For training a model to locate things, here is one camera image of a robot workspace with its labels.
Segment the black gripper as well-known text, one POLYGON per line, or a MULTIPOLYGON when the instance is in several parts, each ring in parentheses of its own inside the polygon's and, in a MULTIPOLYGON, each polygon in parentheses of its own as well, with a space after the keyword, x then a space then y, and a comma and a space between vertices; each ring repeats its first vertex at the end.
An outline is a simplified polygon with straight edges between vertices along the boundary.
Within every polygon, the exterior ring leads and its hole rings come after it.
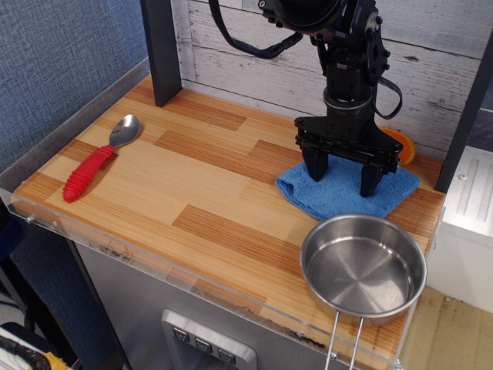
POLYGON ((377 87, 366 87, 356 100, 341 100, 324 93, 325 116, 295 119, 296 143, 301 148, 310 177, 320 181, 328 169, 328 156, 362 163, 362 197, 374 194, 384 173, 400 167, 403 145, 375 123, 377 87))

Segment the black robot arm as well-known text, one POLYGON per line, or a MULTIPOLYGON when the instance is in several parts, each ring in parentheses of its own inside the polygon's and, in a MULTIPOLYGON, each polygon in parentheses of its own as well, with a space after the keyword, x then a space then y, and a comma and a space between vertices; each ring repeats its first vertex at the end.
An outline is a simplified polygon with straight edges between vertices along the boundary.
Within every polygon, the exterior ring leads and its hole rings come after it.
POLYGON ((378 86, 401 93, 383 77, 390 53, 383 45, 376 3, 261 1, 258 6, 269 22, 309 36, 317 47, 327 113, 295 120, 310 177, 324 177, 329 155, 361 163, 361 196, 371 196, 384 175, 397 171, 403 150, 374 120, 378 86))

